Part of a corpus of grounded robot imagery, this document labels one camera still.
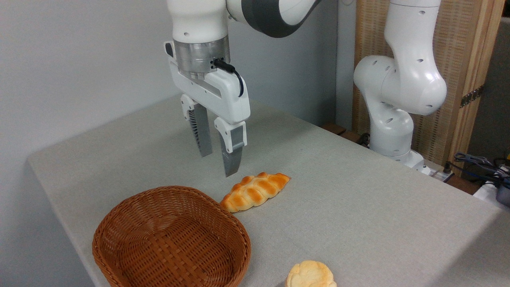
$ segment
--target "table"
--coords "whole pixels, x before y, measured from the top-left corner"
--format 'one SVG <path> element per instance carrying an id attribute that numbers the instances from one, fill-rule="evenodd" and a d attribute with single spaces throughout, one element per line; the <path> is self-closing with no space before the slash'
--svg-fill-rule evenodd
<path id="1" fill-rule="evenodd" d="M 252 243 L 241 286 L 284 286 L 296 263 L 329 266 L 338 286 L 510 285 L 510 214 L 289 114 L 251 102 L 248 146 L 225 178 L 219 137 L 201 158 L 178 98 L 29 157 L 96 286 L 91 242 L 121 200 L 163 185 L 220 201 L 246 175 L 292 179 L 235 213 Z"/>

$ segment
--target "hinge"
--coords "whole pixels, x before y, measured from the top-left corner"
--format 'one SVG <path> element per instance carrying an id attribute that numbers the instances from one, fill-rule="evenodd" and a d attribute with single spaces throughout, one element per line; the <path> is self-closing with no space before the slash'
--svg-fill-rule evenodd
<path id="1" fill-rule="evenodd" d="M 473 102 L 477 98 L 481 97 L 481 94 L 483 93 L 483 88 L 485 85 L 481 85 L 480 88 L 470 92 L 469 94 L 462 97 L 461 100 L 461 108 L 467 106 L 469 103 Z"/>

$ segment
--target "round bun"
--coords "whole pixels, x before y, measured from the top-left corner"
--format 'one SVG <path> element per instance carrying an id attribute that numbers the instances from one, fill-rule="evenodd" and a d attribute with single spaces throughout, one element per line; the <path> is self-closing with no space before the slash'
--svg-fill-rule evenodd
<path id="1" fill-rule="evenodd" d="M 285 287 L 337 287 L 337 284 L 324 263 L 306 260 L 292 267 Z"/>

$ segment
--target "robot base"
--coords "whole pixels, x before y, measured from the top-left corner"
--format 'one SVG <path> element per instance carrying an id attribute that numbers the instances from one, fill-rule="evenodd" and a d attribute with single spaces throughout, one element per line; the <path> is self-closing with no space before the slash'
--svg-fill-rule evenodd
<path id="1" fill-rule="evenodd" d="M 402 163 L 412 169 L 415 169 L 423 174 L 430 175 L 430 168 L 424 163 L 423 156 L 413 150 L 400 156 L 387 156 L 395 161 Z"/>

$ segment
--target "braided bread roll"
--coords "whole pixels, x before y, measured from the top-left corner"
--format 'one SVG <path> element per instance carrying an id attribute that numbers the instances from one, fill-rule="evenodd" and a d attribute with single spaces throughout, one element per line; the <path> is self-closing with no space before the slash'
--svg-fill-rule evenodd
<path id="1" fill-rule="evenodd" d="M 260 173 L 257 176 L 244 177 L 235 184 L 220 205 L 229 212 L 247 210 L 259 206 L 267 199 L 276 196 L 289 182 L 290 177 L 277 173 L 275 175 Z"/>

